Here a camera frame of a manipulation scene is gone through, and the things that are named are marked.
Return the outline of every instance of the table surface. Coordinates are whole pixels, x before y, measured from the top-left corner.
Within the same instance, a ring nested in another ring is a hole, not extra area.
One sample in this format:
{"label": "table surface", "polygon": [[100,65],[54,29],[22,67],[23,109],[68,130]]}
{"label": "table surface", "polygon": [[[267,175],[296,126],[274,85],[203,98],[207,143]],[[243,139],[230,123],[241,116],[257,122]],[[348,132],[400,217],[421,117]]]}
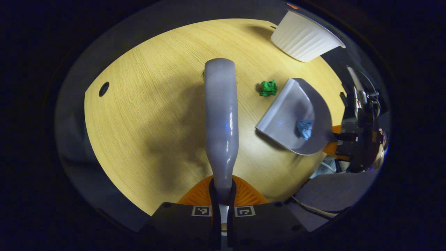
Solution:
{"label": "table surface", "polygon": [[186,25],[134,47],[93,81],[85,93],[88,137],[108,177],[136,206],[152,215],[212,175],[202,74],[214,58],[235,62],[240,146],[233,174],[273,201],[288,198],[316,170],[324,153],[300,156],[256,132],[276,98],[260,96],[258,85],[275,79],[280,93],[287,79],[305,79],[328,104],[333,125],[343,117],[344,89],[321,57],[302,63],[272,44],[273,27],[253,19]]}

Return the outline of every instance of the cable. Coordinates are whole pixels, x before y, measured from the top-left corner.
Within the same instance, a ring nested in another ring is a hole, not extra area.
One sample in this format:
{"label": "cable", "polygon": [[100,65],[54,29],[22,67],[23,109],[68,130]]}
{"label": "cable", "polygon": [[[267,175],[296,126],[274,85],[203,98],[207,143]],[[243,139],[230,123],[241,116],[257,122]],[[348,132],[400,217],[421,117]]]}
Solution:
{"label": "cable", "polygon": [[336,169],[335,170],[331,169],[331,166],[329,166],[328,164],[325,164],[324,162],[321,162],[321,164],[330,169],[332,172],[336,173]]}
{"label": "cable", "polygon": [[298,199],[296,199],[294,196],[291,196],[291,198],[293,198],[299,205],[302,205],[302,206],[304,206],[304,207],[306,207],[306,208],[308,208],[308,209],[310,209],[310,210],[312,210],[314,212],[318,212],[318,213],[323,214],[325,216],[328,216],[330,218],[334,218],[334,217],[336,217],[338,215],[337,213],[329,213],[329,212],[322,211],[320,209],[314,208],[312,206],[305,205],[302,202],[300,202]]}
{"label": "cable", "polygon": [[356,70],[356,71],[359,71],[367,79],[367,81],[372,86],[373,91],[375,92],[375,102],[378,104],[378,111],[377,111],[377,115],[376,116],[378,117],[380,115],[380,112],[381,112],[381,104],[378,101],[378,93],[375,90],[375,86],[373,86],[373,83],[370,81],[370,79],[362,71],[360,71],[360,70]]}

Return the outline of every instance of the white cup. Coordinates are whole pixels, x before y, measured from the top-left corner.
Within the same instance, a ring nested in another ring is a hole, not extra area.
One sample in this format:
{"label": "white cup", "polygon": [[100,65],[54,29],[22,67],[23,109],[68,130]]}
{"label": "white cup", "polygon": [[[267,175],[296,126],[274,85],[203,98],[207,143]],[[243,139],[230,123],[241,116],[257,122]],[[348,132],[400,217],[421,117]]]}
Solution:
{"label": "white cup", "polygon": [[301,61],[312,59],[344,43],[331,31],[310,18],[288,10],[271,36],[273,43],[286,54]]}

